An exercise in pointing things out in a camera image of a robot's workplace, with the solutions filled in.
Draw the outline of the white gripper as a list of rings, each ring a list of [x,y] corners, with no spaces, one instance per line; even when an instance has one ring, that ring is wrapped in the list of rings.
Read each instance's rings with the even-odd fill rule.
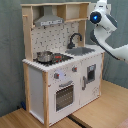
[[[107,6],[107,0],[98,0],[96,7],[106,7]]]

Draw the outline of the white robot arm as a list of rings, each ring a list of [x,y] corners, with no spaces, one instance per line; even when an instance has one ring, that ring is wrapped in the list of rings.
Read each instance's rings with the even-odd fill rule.
[[[128,63],[128,44],[112,48],[106,43],[106,39],[117,29],[117,21],[107,13],[107,0],[97,1],[89,20],[95,25],[90,33],[90,39],[113,58]]]

